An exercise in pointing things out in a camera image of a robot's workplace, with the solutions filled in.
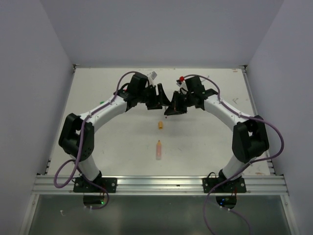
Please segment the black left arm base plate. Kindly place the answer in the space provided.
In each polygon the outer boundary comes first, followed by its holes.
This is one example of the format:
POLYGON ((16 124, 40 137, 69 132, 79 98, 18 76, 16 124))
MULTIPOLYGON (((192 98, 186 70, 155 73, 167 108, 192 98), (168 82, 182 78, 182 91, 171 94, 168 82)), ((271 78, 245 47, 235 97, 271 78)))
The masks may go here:
POLYGON ((75 193, 116 193, 117 178, 114 177, 100 177, 95 182, 89 182, 84 177, 76 177, 74 180, 73 192, 75 193))

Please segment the orange highlighter cap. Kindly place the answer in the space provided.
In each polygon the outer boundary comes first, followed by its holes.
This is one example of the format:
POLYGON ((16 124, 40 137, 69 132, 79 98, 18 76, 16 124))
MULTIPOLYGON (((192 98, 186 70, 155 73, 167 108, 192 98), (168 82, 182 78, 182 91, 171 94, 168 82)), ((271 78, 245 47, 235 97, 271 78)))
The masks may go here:
POLYGON ((163 129, 163 122, 162 121, 158 122, 158 129, 159 130, 163 129))

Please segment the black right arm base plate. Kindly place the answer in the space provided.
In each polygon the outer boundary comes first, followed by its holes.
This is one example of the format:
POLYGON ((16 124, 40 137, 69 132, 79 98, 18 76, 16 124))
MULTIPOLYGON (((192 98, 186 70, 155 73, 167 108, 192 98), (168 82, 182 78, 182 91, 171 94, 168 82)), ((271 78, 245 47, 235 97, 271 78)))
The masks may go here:
MULTIPOLYGON (((202 187, 204 193, 209 193, 210 190, 222 182, 219 177, 204 177, 202 178, 202 187)), ((213 190, 213 193, 246 193, 246 184, 243 177, 228 181, 213 190)))

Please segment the orange highlighter pen body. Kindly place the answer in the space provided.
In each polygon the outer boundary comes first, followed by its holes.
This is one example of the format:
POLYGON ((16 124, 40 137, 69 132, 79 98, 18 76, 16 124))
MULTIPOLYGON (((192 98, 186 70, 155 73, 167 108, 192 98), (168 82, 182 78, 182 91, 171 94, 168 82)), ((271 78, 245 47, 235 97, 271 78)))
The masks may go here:
POLYGON ((158 140, 156 144, 156 160, 161 160, 161 156, 162 156, 162 144, 161 141, 158 140))

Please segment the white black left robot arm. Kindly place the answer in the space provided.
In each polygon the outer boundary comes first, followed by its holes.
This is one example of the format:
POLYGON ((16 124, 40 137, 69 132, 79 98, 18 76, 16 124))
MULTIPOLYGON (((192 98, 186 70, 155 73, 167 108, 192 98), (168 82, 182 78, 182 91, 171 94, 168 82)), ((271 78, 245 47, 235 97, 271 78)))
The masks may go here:
POLYGON ((131 71, 131 79, 123 83, 120 79, 112 96, 103 104, 76 115, 67 115, 58 144, 74 161, 73 173, 79 171, 84 186, 90 192, 97 192, 103 186, 102 173, 93 159, 97 132, 113 118, 129 111, 137 104, 147 109, 162 109, 170 105, 161 84, 154 84, 156 72, 148 75, 131 71))

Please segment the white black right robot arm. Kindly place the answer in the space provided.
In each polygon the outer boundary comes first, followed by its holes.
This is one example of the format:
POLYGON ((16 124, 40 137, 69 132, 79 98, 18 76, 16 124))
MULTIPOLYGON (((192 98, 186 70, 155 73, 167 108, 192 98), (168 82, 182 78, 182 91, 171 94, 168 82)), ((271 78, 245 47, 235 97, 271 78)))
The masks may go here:
POLYGON ((260 116, 251 117, 227 104, 221 98, 219 87, 206 89, 202 76, 182 76, 177 80, 179 90, 173 93, 166 116, 181 115, 191 106, 200 108, 225 124, 232 131, 232 157, 222 168, 214 186, 223 192, 235 187, 235 180, 242 176, 245 166, 269 148, 267 131, 260 116))

